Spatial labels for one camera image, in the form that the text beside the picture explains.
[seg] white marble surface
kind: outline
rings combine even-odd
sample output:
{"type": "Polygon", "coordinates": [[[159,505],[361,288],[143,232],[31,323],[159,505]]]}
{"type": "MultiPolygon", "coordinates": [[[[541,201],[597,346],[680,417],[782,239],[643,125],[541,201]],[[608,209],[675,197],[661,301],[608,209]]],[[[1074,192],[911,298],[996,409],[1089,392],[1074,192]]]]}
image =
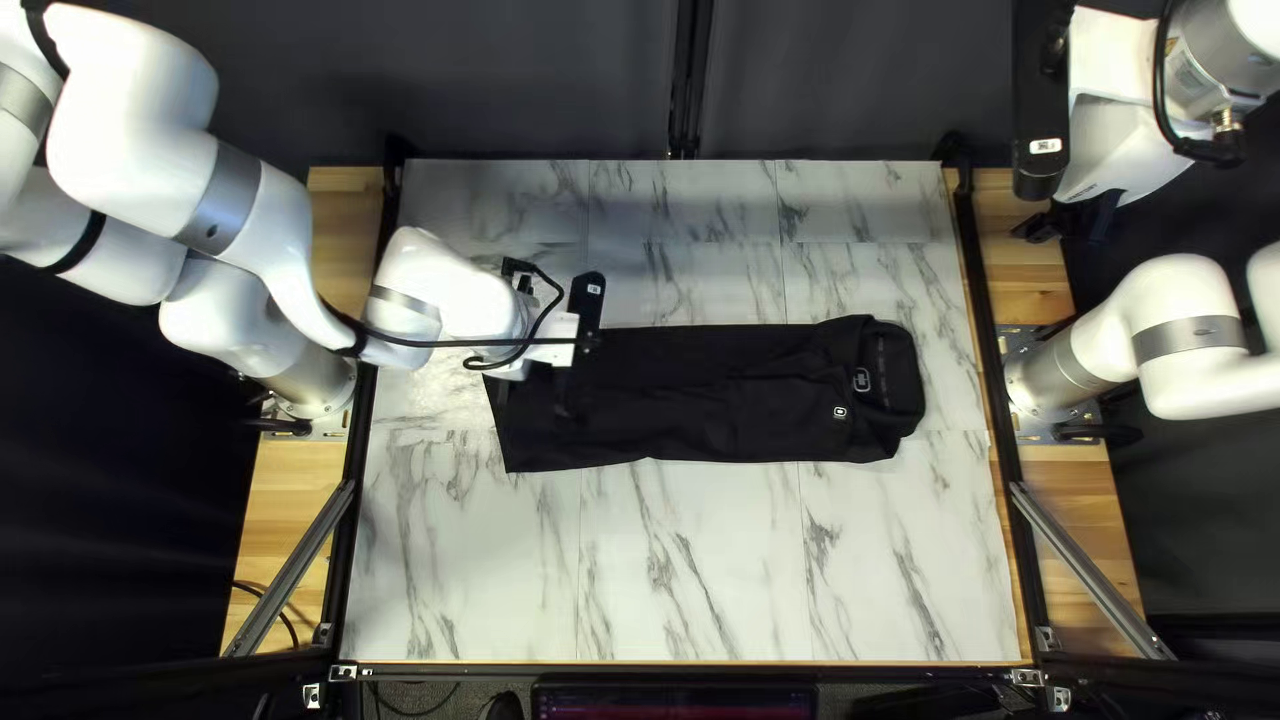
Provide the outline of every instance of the white marble surface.
{"type": "Polygon", "coordinates": [[[375,429],[347,655],[573,660],[581,475],[507,474],[486,430],[375,429]]]}
{"type": "Polygon", "coordinates": [[[607,325],[900,322],[928,411],[897,457],[870,465],[508,475],[467,351],[384,370],[343,655],[1018,659],[938,188],[932,163],[412,163],[402,223],[492,266],[532,259],[566,282],[599,269],[607,325]]]}
{"type": "Polygon", "coordinates": [[[799,475],[814,660],[1018,659],[986,432],[799,475]]]}
{"type": "Polygon", "coordinates": [[[777,163],[782,240],[955,242],[937,163],[777,163]]]}
{"type": "Polygon", "coordinates": [[[582,473],[580,657],[810,657],[795,464],[582,473]]]}

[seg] barcode label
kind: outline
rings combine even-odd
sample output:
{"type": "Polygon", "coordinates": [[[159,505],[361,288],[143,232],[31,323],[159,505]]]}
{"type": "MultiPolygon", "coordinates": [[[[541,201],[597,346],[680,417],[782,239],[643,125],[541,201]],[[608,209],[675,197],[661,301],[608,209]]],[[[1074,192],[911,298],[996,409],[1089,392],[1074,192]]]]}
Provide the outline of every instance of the barcode label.
{"type": "Polygon", "coordinates": [[[1032,141],[1032,155],[1043,155],[1046,152],[1060,152],[1062,150],[1061,137],[1047,137],[1044,140],[1032,141]]]}

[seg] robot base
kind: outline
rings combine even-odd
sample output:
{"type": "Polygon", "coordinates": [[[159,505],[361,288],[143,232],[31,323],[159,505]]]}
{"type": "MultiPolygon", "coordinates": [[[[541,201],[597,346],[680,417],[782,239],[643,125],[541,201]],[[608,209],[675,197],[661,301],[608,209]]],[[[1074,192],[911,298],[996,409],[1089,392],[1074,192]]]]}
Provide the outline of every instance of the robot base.
{"type": "MultiPolygon", "coordinates": [[[[1011,352],[1029,352],[1033,347],[1044,341],[1037,337],[1036,331],[1041,325],[996,325],[1000,343],[1000,356],[1005,357],[1011,352]]],[[[1076,430],[1085,425],[1101,425],[1102,411],[1097,400],[1088,400],[1071,407],[1069,411],[1071,420],[1066,423],[1052,423],[1041,420],[1009,404],[1009,414],[1014,419],[1014,432],[1018,436],[1018,445],[1098,445],[1097,436],[1075,437],[1076,430]]]]}

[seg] black shirt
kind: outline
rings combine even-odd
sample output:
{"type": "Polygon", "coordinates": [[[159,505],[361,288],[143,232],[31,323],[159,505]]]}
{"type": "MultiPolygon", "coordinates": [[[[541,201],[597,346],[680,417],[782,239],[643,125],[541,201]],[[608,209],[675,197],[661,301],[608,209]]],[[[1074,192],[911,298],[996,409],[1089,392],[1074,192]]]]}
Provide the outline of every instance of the black shirt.
{"type": "Polygon", "coordinates": [[[870,315],[600,337],[572,368],[485,378],[508,473],[643,457],[870,462],[924,414],[910,334],[870,315]]]}

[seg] wire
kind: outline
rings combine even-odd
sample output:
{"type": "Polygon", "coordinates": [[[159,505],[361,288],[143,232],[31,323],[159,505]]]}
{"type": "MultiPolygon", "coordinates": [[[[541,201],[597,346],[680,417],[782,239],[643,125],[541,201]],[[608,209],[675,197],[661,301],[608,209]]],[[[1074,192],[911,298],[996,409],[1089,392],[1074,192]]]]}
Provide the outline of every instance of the wire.
{"type": "MultiPolygon", "coordinates": [[[[458,692],[460,687],[462,687],[462,683],[453,683],[453,688],[451,688],[449,692],[444,696],[444,700],[442,700],[440,702],[433,705],[431,707],[428,707],[426,710],[419,710],[419,711],[412,711],[411,712],[408,710],[401,710],[399,707],[396,707],[390,702],[383,700],[381,692],[378,691],[378,683],[370,683],[369,684],[369,689],[374,693],[374,700],[378,701],[378,705],[375,707],[385,707],[387,710],[390,710],[392,712],[394,712],[397,715],[401,715],[403,717],[426,717],[428,715],[430,715],[430,714],[435,712],[436,710],[444,707],[444,703],[449,702],[449,698],[453,697],[453,693],[458,692]]],[[[380,710],[378,712],[378,716],[381,717],[381,711],[380,710]]]]}
{"type": "Polygon", "coordinates": [[[401,345],[404,347],[516,347],[516,350],[503,357],[502,360],[483,364],[484,357],[474,355],[462,361],[462,366],[467,370],[494,370],[504,365],[509,365],[518,360],[529,348],[534,345],[577,345],[577,338],[572,337],[538,337],[538,328],[541,327],[543,320],[550,315],[550,311],[559,305],[561,300],[564,299],[564,288],[559,283],[553,281],[547,273],[543,272],[538,265],[529,265],[529,269],[538,274],[538,277],[547,284],[556,288],[556,300],[552,300],[547,307],[538,315],[534,320],[532,327],[529,329],[529,334],[524,338],[511,338],[511,340],[410,340],[406,337],[397,337],[393,334],[387,334],[381,331],[364,327],[364,332],[371,338],[380,340],[383,342],[389,342],[392,345],[401,345]]]}
{"type": "Polygon", "coordinates": [[[280,418],[247,418],[243,424],[264,433],[293,433],[296,437],[311,434],[311,420],[284,420],[280,418]]]}
{"type": "Polygon", "coordinates": [[[538,328],[541,327],[543,320],[545,320],[547,315],[549,315],[550,311],[557,305],[559,305],[561,300],[564,300],[564,288],[561,287],[559,283],[553,281],[550,275],[544,273],[543,269],[539,268],[538,265],[530,265],[530,266],[535,273],[538,273],[538,277],[541,278],[544,283],[556,288],[556,300],[552,300],[550,302],[547,304],[547,307],[544,307],[543,311],[538,315],[538,319],[534,320],[534,327],[529,328],[529,334],[525,337],[525,342],[522,342],[520,347],[516,348],[515,352],[512,352],[507,357],[503,357],[502,360],[498,360],[497,363],[489,363],[489,364],[480,363],[481,360],[484,360],[484,357],[479,355],[467,357],[466,360],[462,361],[462,366],[466,368],[467,370],[495,370],[498,368],[509,365],[516,360],[520,360],[520,356],[524,355],[525,351],[529,350],[529,346],[535,342],[534,338],[538,337],[538,328]]]}
{"type": "Polygon", "coordinates": [[[36,41],[36,47],[45,56],[49,67],[58,73],[58,77],[67,79],[72,70],[67,67],[63,56],[58,54],[58,44],[49,37],[49,29],[45,27],[45,9],[47,8],[47,0],[22,0],[22,9],[27,12],[27,29],[31,31],[31,38],[36,41]]]}
{"type": "Polygon", "coordinates": [[[1156,127],[1160,128],[1160,135],[1165,136],[1175,151],[1185,138],[1179,136],[1169,122],[1169,109],[1165,102],[1165,45],[1169,44],[1169,23],[1176,5],[1176,0],[1165,0],[1165,6],[1160,12],[1160,22],[1156,23],[1155,55],[1151,56],[1151,108],[1156,113],[1156,127]]]}
{"type": "MultiPolygon", "coordinates": [[[[244,583],[243,580],[232,580],[232,587],[244,591],[248,594],[257,596],[259,600],[262,600],[262,591],[244,583]]],[[[284,629],[289,630],[289,637],[293,638],[293,650],[300,650],[302,643],[298,642],[298,633],[293,629],[293,623],[289,623],[289,619],[284,616],[283,610],[280,611],[280,621],[284,623],[284,629]]]]}
{"type": "Polygon", "coordinates": [[[1213,140],[1207,141],[1183,137],[1169,122],[1169,102],[1165,97],[1166,45],[1169,44],[1169,26],[1178,5],[1179,0],[1165,0],[1160,20],[1156,23],[1156,46],[1151,58],[1151,109],[1156,115],[1156,127],[1160,128],[1160,135],[1165,137],[1174,152],[1183,158],[1208,163],[1222,169],[1239,167],[1245,158],[1244,136],[1239,129],[1222,133],[1215,131],[1213,140]]]}

